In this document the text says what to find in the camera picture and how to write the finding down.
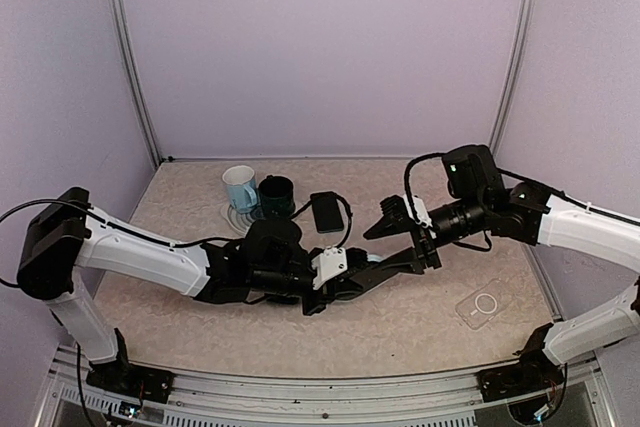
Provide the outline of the black phone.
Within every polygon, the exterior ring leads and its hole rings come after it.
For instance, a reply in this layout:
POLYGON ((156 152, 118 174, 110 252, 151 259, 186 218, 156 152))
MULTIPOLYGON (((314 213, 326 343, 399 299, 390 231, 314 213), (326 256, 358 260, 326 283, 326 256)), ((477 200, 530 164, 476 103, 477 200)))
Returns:
POLYGON ((345 228, 337 194, 318 192, 310 196, 316 231, 319 234, 342 232, 345 228))

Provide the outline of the clear magsafe phone case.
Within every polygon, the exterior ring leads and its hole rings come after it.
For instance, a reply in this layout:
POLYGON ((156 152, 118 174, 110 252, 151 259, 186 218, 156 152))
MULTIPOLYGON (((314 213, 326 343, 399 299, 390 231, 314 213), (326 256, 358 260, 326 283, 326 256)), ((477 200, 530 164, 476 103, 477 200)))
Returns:
POLYGON ((484 327, 514 300, 509 286, 498 278, 469 294, 455 306, 457 316, 473 331, 484 327))

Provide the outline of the black phone case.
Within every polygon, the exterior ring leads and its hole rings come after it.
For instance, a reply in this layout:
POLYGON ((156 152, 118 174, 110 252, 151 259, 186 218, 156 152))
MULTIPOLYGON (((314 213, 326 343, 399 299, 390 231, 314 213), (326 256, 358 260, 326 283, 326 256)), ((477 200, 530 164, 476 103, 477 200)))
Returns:
POLYGON ((272 304, 278 305, 297 305, 299 303, 299 299, 296 297, 285 297, 285 296, 268 296, 266 301, 272 304))

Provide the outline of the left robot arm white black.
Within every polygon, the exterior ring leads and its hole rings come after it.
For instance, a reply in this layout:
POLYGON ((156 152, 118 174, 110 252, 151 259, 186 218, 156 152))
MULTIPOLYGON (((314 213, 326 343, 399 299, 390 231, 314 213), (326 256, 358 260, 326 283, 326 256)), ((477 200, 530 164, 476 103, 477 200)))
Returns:
POLYGON ((140 371, 126 359, 122 335, 87 293, 79 267, 141 279, 211 304, 242 303, 251 292, 298 298, 306 316, 363 291, 348 280, 348 262, 366 260, 366 253, 342 246, 310 253, 291 220, 258 219, 244 237, 222 246, 180 244, 119 222, 93 207, 88 196, 74 187, 44 200, 45 210, 28 226, 17 285, 48 305, 118 391, 133 390, 140 371))

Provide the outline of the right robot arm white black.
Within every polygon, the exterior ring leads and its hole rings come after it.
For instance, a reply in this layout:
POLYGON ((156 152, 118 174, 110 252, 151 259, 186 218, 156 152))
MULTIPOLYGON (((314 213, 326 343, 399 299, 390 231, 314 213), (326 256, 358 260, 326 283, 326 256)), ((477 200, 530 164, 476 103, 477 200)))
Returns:
MULTIPOLYGON (((460 245, 482 232, 528 245, 561 247, 639 270, 639 221, 581 202, 564 192, 520 175, 505 186, 508 171, 496 166, 486 145, 465 145, 438 154, 453 201, 434 210, 424 208, 403 178, 403 196, 384 199, 381 219, 364 234, 368 240, 408 232, 413 248, 382 261, 393 270, 441 265, 438 248, 460 245)), ((588 351, 615 344, 639 332, 639 286, 633 284, 613 299, 566 321, 536 329, 524 358, 513 366, 511 380, 523 391, 546 379, 559 366, 588 351)))

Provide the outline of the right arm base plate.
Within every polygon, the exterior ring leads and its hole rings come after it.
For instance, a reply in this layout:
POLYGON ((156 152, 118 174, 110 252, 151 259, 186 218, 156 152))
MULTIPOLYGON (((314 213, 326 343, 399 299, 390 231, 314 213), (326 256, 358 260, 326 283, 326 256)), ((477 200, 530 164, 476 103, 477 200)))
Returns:
POLYGON ((476 374, 484 402, 493 402, 560 385, 565 380, 564 369, 538 363, 516 363, 484 369, 476 374))

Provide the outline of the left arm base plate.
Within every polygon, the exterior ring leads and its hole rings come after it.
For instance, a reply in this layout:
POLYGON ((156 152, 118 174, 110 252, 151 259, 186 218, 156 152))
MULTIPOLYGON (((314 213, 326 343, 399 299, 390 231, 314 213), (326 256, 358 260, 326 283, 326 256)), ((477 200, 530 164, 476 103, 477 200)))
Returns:
POLYGON ((92 366, 86 382, 111 393, 167 404, 174 379, 175 375, 164 369, 109 363, 92 366))

